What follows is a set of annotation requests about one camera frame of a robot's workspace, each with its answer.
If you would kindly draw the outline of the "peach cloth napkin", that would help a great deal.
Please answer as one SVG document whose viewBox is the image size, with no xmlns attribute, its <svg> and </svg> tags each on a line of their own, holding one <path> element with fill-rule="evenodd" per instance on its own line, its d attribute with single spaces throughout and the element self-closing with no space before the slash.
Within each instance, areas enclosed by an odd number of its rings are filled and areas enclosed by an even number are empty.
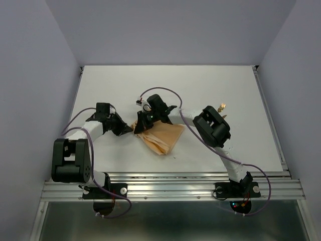
<svg viewBox="0 0 321 241">
<path fill-rule="evenodd" d="M 183 125 L 170 125 L 158 121 L 153 124 L 151 129 L 145 130 L 141 134 L 133 135 L 141 139 L 156 154 L 168 155 L 176 145 L 184 129 Z"/>
</svg>

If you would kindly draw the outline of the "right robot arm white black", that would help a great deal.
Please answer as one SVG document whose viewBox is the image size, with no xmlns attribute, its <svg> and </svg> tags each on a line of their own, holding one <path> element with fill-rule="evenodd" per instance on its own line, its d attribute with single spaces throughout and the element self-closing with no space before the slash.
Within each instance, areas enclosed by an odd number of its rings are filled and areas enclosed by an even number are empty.
<svg viewBox="0 0 321 241">
<path fill-rule="evenodd" d="M 201 142 L 220 156 L 228 172 L 232 193 L 242 196 L 249 190 L 253 178 L 240 162 L 233 161 L 228 151 L 224 150 L 224 143 L 231 138 L 230 126 L 212 106 L 197 111 L 186 110 L 182 104 L 168 106 L 158 94 L 147 100 L 139 97 L 136 104 L 141 107 L 134 128 L 136 135 L 151 130 L 156 122 L 194 127 Z"/>
</svg>

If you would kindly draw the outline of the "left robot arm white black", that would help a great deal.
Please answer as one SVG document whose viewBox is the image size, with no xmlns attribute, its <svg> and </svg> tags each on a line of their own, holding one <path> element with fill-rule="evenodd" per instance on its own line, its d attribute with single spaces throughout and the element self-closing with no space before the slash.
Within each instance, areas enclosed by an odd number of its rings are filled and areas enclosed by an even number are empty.
<svg viewBox="0 0 321 241">
<path fill-rule="evenodd" d="M 94 192 L 101 198 L 111 194 L 111 185 L 107 175 L 94 170 L 92 164 L 93 142 L 106 132 L 116 136 L 131 133 L 133 129 L 125 123 L 113 105 L 98 102 L 95 110 L 81 127 L 63 130 L 62 139 L 53 144 L 51 178 L 54 182 L 77 183 L 81 186 L 94 187 Z"/>
</svg>

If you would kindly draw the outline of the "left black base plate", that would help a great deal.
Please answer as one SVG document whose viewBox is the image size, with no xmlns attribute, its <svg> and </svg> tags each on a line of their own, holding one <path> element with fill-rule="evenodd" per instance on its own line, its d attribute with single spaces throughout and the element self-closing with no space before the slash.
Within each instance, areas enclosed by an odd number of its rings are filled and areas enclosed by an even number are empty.
<svg viewBox="0 0 321 241">
<path fill-rule="evenodd" d="M 127 191 L 126 183 L 111 183 L 108 193 L 98 187 L 84 187 L 82 198 L 84 200 L 124 199 L 127 197 Z"/>
</svg>

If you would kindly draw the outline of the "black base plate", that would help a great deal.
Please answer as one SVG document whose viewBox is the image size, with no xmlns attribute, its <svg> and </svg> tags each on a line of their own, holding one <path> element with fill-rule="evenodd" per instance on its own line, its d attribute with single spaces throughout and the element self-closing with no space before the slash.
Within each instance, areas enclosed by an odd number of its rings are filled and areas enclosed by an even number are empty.
<svg viewBox="0 0 321 241">
<path fill-rule="evenodd" d="M 82 198 L 84 200 L 124 199 L 127 197 L 127 191 L 126 183 L 111 183 L 108 193 L 98 187 L 84 187 Z"/>
<path fill-rule="evenodd" d="M 260 188 L 257 182 L 251 182 L 247 187 L 241 187 L 238 183 L 217 182 L 213 190 L 215 196 L 219 199 L 235 198 L 259 198 L 261 197 Z"/>
</svg>

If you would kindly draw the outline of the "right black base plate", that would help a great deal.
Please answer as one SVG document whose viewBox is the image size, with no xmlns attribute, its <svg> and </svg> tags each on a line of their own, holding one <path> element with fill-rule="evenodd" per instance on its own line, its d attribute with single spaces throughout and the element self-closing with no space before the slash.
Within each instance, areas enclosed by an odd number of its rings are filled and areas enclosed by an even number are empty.
<svg viewBox="0 0 321 241">
<path fill-rule="evenodd" d="M 238 183 L 217 182 L 213 190 L 215 196 L 219 199 L 235 198 L 259 198 L 261 197 L 260 188 L 257 182 L 251 182 L 247 187 L 241 187 Z"/>
</svg>

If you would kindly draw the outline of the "aluminium rail frame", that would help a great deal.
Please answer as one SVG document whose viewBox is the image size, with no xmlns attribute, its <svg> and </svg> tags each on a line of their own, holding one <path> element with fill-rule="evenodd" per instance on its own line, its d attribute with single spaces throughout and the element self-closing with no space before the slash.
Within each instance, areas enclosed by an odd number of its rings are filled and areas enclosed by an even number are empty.
<svg viewBox="0 0 321 241">
<path fill-rule="evenodd" d="M 228 181 L 220 158 L 185 130 L 173 151 L 153 153 L 133 134 L 108 132 L 94 143 L 95 169 L 127 184 L 128 206 L 118 200 L 103 219 L 75 184 L 43 186 L 32 240 L 315 240 L 305 194 L 288 169 L 252 66 L 90 66 L 83 69 L 72 116 L 83 125 L 97 102 L 136 119 L 139 96 L 158 94 L 168 105 L 199 114 L 226 104 L 232 137 L 225 148 L 247 165 L 261 197 L 252 216 L 216 200 L 215 183 Z"/>
</svg>

